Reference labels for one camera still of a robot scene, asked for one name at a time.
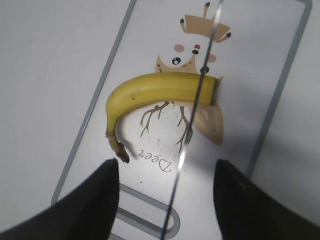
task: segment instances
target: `deer illustration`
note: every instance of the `deer illustration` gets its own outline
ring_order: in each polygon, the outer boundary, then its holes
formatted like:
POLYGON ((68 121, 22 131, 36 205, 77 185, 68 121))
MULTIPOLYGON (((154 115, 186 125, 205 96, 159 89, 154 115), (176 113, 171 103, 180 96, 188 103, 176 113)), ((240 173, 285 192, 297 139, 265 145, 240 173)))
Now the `deer illustration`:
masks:
MULTIPOLYGON (((210 6, 210 2, 207 2, 204 6, 204 11, 203 11, 203 17, 198 17, 198 16, 192 16, 192 15, 185 15, 185 21, 186 21, 186 26, 184 19, 182 18, 180 20, 180 24, 182 27, 182 30, 186 34, 198 34, 205 36, 207 38, 210 37, 212 28, 214 26, 214 21, 215 17, 213 17, 211 20, 206 19, 207 16, 207 11, 208 7, 210 6)), ((217 32, 216 35, 213 39, 214 42, 216 43, 221 43, 225 41, 226 39, 230 38, 231 32, 228 32, 230 30, 230 27, 227 25, 218 24, 217 32)), ((200 45, 196 44, 194 46, 194 49, 192 50, 192 56, 188 61, 186 61, 185 64, 179 66, 179 67, 171 67, 166 65, 160 58, 160 56, 157 57, 156 64, 155 64, 155 72, 156 73, 165 73, 165 72, 181 72, 181 73, 194 73, 197 74, 197 68, 196 68, 196 57, 199 54, 200 50, 200 45)), ((174 46, 174 50, 178 53, 181 53, 184 51, 184 46, 181 44, 177 44, 174 46)), ((216 56, 213 54, 209 55, 208 62, 209 63, 214 63, 216 61, 216 56)), ((179 57, 174 57, 171 61, 173 65, 178 65, 181 63, 181 59, 179 57)), ((202 73, 204 71, 205 74, 207 74, 210 69, 209 67, 206 67, 205 69, 202 67, 200 69, 200 72, 202 73)), ((216 79, 215 83, 215 89, 220 85, 221 81, 223 80, 223 76, 216 79)), ((179 141, 176 143, 180 144, 179 146, 179 152, 182 149, 182 144, 183 140, 185 138, 185 135, 187 133, 187 127, 189 124, 189 121, 185 117, 185 107, 187 107, 191 113, 193 103, 188 103, 188 102, 171 102, 177 106, 179 106, 180 113, 181 113, 181 118, 177 124, 177 127, 181 124, 182 120, 184 121, 185 124, 185 130, 179 139, 179 141)), ((150 120, 151 117, 154 113, 158 112, 158 119, 160 118, 161 111, 163 108, 169 105, 169 102, 166 101, 164 102, 161 106, 155 105, 153 109, 150 109, 146 111, 141 118, 140 125, 143 126, 144 123, 144 118, 147 114, 148 120, 143 128, 140 137, 142 137, 143 133, 147 131, 149 133, 149 125, 150 125, 150 120)), ((201 132, 205 137, 207 137, 209 140, 211 140, 213 143, 216 145, 221 145, 223 142, 223 137, 224 137, 224 122, 223 122, 223 115, 221 108, 219 107, 218 103, 216 101, 213 102, 212 106, 205 106, 199 104, 195 113, 195 118, 193 121, 196 129, 201 132)))

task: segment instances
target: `banana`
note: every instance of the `banana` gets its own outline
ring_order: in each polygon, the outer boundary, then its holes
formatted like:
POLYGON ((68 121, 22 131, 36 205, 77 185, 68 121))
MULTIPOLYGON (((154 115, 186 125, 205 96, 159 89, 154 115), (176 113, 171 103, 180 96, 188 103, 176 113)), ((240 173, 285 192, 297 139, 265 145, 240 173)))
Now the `banana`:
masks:
MULTIPOLYGON (((124 163, 129 163, 130 158, 116 136, 118 120, 136 108, 156 102, 193 102, 199 79, 200 75, 195 73, 156 72, 125 81, 110 94, 105 105, 107 116, 105 136, 112 150, 124 163)), ((204 77, 199 97, 200 104, 207 106, 213 104, 215 81, 215 77, 204 77)))

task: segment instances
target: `cutting board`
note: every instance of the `cutting board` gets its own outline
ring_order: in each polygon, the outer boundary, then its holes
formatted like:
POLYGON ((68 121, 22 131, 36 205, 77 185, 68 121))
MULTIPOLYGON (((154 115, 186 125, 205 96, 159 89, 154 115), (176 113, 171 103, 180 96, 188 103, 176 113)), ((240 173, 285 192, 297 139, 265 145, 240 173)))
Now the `cutting board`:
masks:
MULTIPOLYGON (((117 86, 134 77, 170 68, 186 71, 184 65, 195 50, 198 53, 190 64, 193 71, 200 73, 209 43, 207 26, 218 1, 206 3, 205 0, 136 2, 60 197, 103 160, 116 156, 105 138, 105 104, 117 86)), ((286 80, 280 76, 304 8, 305 3, 296 0, 225 1, 220 19, 224 28, 213 43, 207 73, 223 77, 215 93, 220 109, 215 114, 222 117, 218 127, 223 130, 223 140, 218 144, 212 142, 193 127, 173 206, 181 221, 174 239, 220 239, 212 199, 216 160, 228 159, 241 171, 248 166, 277 85, 286 80)), ((184 133, 185 123, 182 121, 178 126, 181 108, 170 103, 159 118, 158 112, 150 117, 148 132, 142 134, 150 113, 141 125, 142 117, 153 108, 150 105, 136 109, 119 125, 131 159, 129 164, 119 164, 120 182, 167 204, 179 159, 176 143, 184 133)), ((183 113, 187 119, 190 117, 187 108, 183 113)), ((130 200, 123 196, 120 206, 125 203, 130 204, 130 200)), ((143 212, 139 204, 136 208, 143 212)), ((161 227, 164 214, 149 217, 161 227)), ((125 228, 119 222, 112 231, 125 239, 144 238, 136 232, 139 230, 125 228)))

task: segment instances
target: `deer eye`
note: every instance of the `deer eye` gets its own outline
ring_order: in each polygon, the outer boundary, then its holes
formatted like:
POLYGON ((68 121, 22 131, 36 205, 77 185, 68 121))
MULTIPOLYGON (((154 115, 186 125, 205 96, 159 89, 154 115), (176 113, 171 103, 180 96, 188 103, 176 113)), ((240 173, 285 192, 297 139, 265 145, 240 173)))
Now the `deer eye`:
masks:
POLYGON ((177 65, 181 62, 181 59, 180 57, 175 57, 174 59, 172 59, 172 64, 173 65, 177 65))

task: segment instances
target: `thin wire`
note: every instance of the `thin wire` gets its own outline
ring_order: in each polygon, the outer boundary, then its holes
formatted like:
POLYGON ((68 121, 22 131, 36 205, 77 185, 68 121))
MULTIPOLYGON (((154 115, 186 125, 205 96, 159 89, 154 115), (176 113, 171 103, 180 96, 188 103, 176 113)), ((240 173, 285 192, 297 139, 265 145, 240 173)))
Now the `thin wire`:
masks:
POLYGON ((182 147, 182 151, 181 151, 181 154, 180 154, 180 158, 179 158, 179 162, 178 162, 178 168, 177 168, 177 171, 176 171, 176 174, 175 174, 175 179, 174 179, 174 183, 173 183, 173 189, 172 189, 172 192, 171 192, 171 197, 170 197, 168 209, 166 211, 165 220, 164 220, 164 224, 163 224, 160 240, 164 240, 165 236, 166 236, 166 233, 167 233, 169 217, 170 217, 170 214, 171 214, 172 205, 174 203, 174 199, 175 199, 175 195, 176 195, 176 190, 177 190, 177 186, 178 186, 181 170, 182 170, 182 167, 183 167, 185 159, 186 159, 187 146, 188 146, 188 144, 190 143, 190 140, 191 140, 192 124, 193 124, 193 121, 194 121, 194 118, 195 118, 195 114, 196 114, 196 110, 197 110, 197 106, 198 106, 198 102, 199 102, 199 97, 200 97, 200 94, 201 94, 202 84, 204 82, 204 78, 205 78, 205 74, 206 74, 204 69, 206 69, 206 67, 207 67, 209 55, 210 55, 211 48, 212 48, 212 43, 213 43, 214 37, 215 37, 216 32, 217 32, 218 24, 219 24, 219 21, 220 21, 220 15, 221 15, 221 9, 222 9, 223 1, 224 0, 220 0, 219 1, 218 8, 216 10, 215 19, 214 19, 214 25, 213 25, 213 29, 212 29, 212 32, 211 32, 211 35, 210 35, 209 44, 208 44, 208 48, 207 48, 205 59, 204 59, 204 63, 203 63, 203 68, 202 68, 203 71, 201 72, 200 81, 199 81, 199 84, 198 84, 198 88, 196 90, 196 95, 195 95, 195 100, 194 100, 194 104, 193 104, 193 108, 192 108, 192 113, 191 113, 190 121, 189 121, 189 124, 188 124, 188 127, 187 127, 187 132, 186 132, 184 144, 183 144, 183 147, 182 147))

